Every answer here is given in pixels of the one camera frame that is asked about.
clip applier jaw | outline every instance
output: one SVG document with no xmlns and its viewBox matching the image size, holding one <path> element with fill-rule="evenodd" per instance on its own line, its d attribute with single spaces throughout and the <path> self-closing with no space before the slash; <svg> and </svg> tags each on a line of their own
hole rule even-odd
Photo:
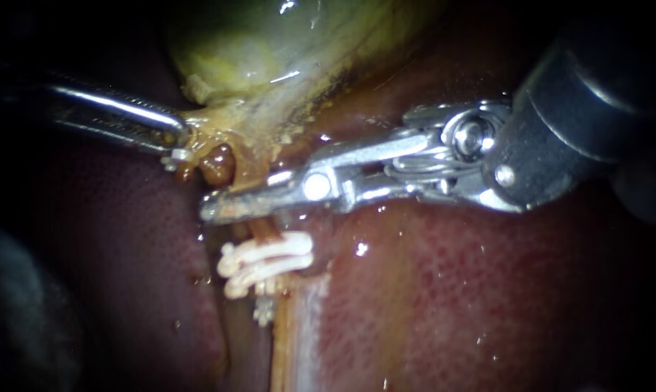
<svg viewBox="0 0 656 392">
<path fill-rule="evenodd" d="M 262 187 L 211 192 L 202 199 L 200 218 L 230 224 L 306 205 L 347 213 L 409 197 L 517 212 L 491 194 L 480 172 L 481 158 L 510 112 L 506 101 L 418 107 L 403 117 L 405 127 L 329 144 L 301 168 L 271 175 Z M 375 163 L 382 170 L 365 170 Z"/>
</svg>

